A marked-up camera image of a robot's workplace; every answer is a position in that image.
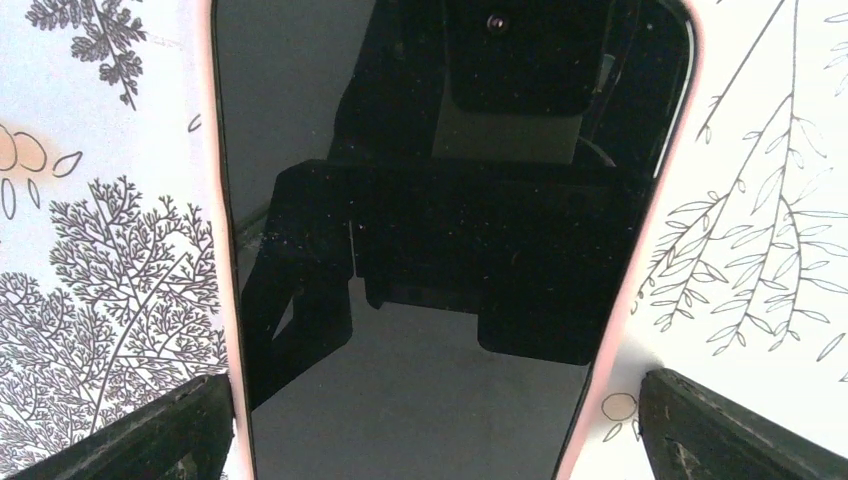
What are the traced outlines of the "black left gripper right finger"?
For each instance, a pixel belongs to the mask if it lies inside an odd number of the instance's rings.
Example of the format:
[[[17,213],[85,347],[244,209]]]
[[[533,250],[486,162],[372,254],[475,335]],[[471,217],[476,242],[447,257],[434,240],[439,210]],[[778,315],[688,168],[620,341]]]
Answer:
[[[847,477],[846,458],[672,369],[642,379],[639,422],[659,480]]]

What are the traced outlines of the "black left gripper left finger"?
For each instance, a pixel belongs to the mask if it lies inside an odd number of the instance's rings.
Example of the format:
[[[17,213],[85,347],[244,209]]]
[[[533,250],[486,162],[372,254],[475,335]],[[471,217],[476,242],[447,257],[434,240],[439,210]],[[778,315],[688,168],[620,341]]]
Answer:
[[[229,377],[204,375],[13,477],[219,479],[233,421]]]

